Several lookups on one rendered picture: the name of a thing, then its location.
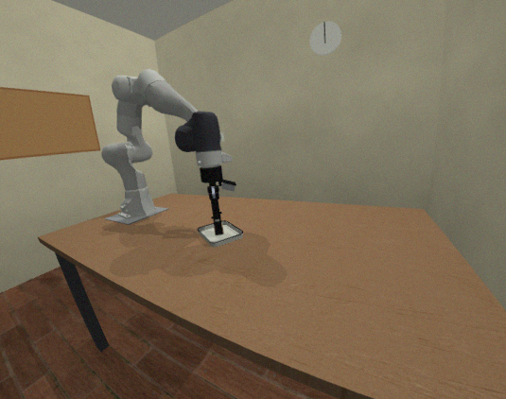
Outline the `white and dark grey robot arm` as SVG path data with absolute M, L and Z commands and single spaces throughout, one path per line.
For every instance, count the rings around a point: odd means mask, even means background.
M 122 212 L 119 216 L 125 219 L 143 217 L 154 213 L 156 209 L 145 174 L 132 165 L 149 160 L 152 156 L 151 146 L 145 143 L 141 130 L 142 107 L 145 105 L 159 113 L 189 120 L 177 128 L 175 142 L 181 151 L 196 151 L 197 165 L 201 168 L 217 167 L 233 160 L 231 155 L 221 152 L 221 134 L 216 115 L 198 112 L 156 71 L 144 70 L 138 78 L 116 76 L 112 91 L 118 99 L 117 130 L 127 136 L 127 143 L 104 146 L 101 156 L 105 163 L 118 171 L 124 183 L 125 199 L 121 203 Z

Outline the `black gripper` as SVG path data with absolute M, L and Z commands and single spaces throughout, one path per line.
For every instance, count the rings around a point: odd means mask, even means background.
M 200 172 L 201 172 L 201 181 L 202 182 L 209 182 L 209 186 L 207 186 L 207 190 L 208 190 L 208 193 L 210 193 L 210 196 L 209 196 L 209 199 L 211 200 L 211 204 L 212 204 L 212 211 L 213 211 L 213 216 L 211 218 L 214 219 L 214 226 L 215 226 L 215 233 L 216 235 L 219 235 L 219 234 L 223 234 L 222 232 L 222 225 L 221 225 L 221 218 L 220 218 L 220 214 L 221 212 L 219 211 L 219 206 L 218 206 L 218 199 L 219 199 L 219 194 L 218 194 L 218 185 L 216 185 L 216 182 L 220 182 L 222 181 L 222 169 L 221 169 L 221 165 L 220 166 L 217 166 L 217 167 L 209 167 L 209 168 L 201 168 L 200 167 Z M 215 186 L 216 185 L 216 186 Z

